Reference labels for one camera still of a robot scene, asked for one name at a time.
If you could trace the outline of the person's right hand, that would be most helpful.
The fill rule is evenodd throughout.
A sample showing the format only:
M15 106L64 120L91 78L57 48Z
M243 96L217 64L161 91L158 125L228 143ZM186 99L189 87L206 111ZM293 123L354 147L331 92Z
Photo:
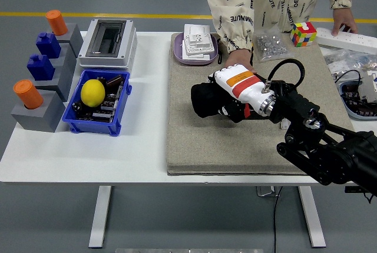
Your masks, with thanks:
M229 53L229 56L225 62L224 67L233 66L236 64L243 65L249 71L256 73L256 70L252 66L253 54L248 49L238 49Z

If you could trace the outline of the person's left hand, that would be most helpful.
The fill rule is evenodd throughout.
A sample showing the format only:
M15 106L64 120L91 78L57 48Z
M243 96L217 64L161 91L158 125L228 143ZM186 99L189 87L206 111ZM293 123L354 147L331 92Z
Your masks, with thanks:
M354 20L350 8L339 8L333 10L333 29L332 36L337 36L339 32L358 33L358 27Z

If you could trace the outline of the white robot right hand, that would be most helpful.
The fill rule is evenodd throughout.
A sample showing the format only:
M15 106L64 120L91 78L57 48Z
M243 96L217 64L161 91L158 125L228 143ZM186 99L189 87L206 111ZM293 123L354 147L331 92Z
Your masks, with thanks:
M209 75L209 111L238 123L244 119L269 116L274 92L260 78L236 64Z

